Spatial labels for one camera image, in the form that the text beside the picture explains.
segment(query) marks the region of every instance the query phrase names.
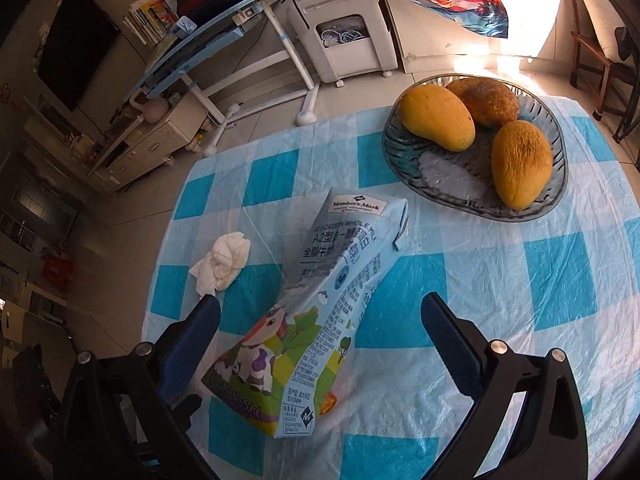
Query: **blue desk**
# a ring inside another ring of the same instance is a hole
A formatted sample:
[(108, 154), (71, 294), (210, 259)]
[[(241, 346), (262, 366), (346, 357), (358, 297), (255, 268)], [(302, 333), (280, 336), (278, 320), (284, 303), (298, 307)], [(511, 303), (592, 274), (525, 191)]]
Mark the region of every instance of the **blue desk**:
[[(296, 121), (300, 125), (315, 122), (316, 115), (313, 113), (313, 108), (316, 102), (316, 96), (318, 95), (318, 85), (311, 79), (309, 72), (300, 59), (300, 55), (280, 25), (276, 15), (273, 13), (273, 6), (278, 1), (279, 0), (243, 0), (205, 23), (203, 26), (197, 28), (193, 34), (179, 41), (158, 61), (153, 63), (151, 67), (148, 67), (145, 75), (140, 78), (126, 96), (126, 100), (140, 88), (143, 89), (149, 99), (153, 99), (158, 97), (164, 90), (178, 81), (178, 79), (182, 80), (208, 110), (211, 117), (220, 125), (214, 139), (205, 149), (207, 156), (217, 151), (216, 145), (227, 125), (233, 121), (286, 101), (305, 96), (305, 103)], [(201, 89), (197, 83), (189, 77), (189, 72), (193, 68), (213, 57), (226, 46), (243, 38), (249, 30), (264, 19), (269, 20), (271, 26), (276, 30), (278, 38), (284, 46), (283, 50), (256, 61), (205, 89)], [(298, 69), (298, 72), (300, 72), (300, 76), (305, 82), (306, 88), (304, 90), (292, 92), (278, 99), (267, 101), (249, 110), (242, 110), (239, 105), (231, 105), (226, 113), (222, 113), (210, 100), (210, 96), (216, 94), (223, 88), (286, 59), (291, 59)]]

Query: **television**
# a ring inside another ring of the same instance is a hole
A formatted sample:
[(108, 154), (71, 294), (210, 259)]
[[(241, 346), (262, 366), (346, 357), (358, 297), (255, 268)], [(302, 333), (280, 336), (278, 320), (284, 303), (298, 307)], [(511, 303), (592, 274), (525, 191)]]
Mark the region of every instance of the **television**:
[(42, 50), (38, 77), (74, 110), (119, 33), (94, 0), (62, 0)]

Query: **plastic tablecloth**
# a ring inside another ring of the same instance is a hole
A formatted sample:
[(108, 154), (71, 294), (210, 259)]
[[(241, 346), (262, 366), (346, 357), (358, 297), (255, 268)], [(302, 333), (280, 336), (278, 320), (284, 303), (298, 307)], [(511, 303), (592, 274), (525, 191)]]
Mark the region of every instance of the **plastic tablecloth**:
[[(553, 211), (529, 222), (479, 218), (398, 182), (382, 153), (390, 108), (287, 130), (193, 167), (158, 256), (143, 339), (187, 316), (198, 302), (188, 269), (220, 235), (242, 231), (252, 242), (248, 265), (220, 293), (220, 330), (190, 384), (203, 403), (188, 435), (220, 478), (421, 478), (471, 406), (420, 322), (431, 291), (517, 352), (563, 348), (586, 419), (590, 478), (610, 460), (640, 412), (640, 210), (585, 111), (544, 100), (564, 133), (569, 183)], [(369, 303), (332, 388), (336, 407), (312, 436), (276, 440), (199, 379), (274, 303), (332, 186), (406, 197), (410, 248)], [(521, 403), (522, 394), (480, 472), (497, 465)]]

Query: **glass fruit bowl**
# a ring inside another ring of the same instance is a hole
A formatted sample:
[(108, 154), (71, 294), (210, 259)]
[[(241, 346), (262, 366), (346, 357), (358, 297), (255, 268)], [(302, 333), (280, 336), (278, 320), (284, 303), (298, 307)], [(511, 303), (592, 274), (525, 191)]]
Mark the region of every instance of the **glass fruit bowl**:
[[(467, 74), (441, 74), (414, 86), (446, 86)], [(560, 202), (568, 180), (564, 137), (558, 120), (535, 95), (521, 86), (499, 80), (520, 105), (519, 119), (535, 124), (545, 135), (553, 156), (551, 179), (534, 202), (522, 211), (505, 206), (494, 187), (491, 146), (497, 130), (476, 124), (474, 143), (464, 152), (450, 152), (435, 142), (414, 136), (398, 116), (398, 98), (382, 135), (385, 160), (401, 182), (429, 200), (501, 222), (526, 222), (547, 214)]]

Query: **stack of books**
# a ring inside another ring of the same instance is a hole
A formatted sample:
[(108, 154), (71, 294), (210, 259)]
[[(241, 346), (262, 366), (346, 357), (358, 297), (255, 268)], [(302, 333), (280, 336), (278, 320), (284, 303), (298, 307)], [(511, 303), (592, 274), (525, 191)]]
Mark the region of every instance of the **stack of books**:
[(142, 43), (153, 46), (162, 41), (169, 29), (178, 20), (170, 0), (151, 4), (150, 0), (132, 3), (123, 22)]

